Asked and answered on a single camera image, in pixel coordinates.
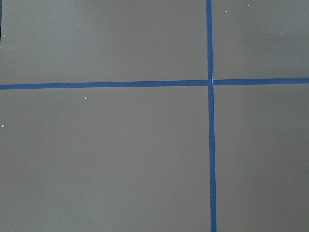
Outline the brown paper table cover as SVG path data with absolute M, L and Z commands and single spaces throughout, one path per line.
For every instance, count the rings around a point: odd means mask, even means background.
M 306 0 L 3 0 L 3 232 L 306 232 Z

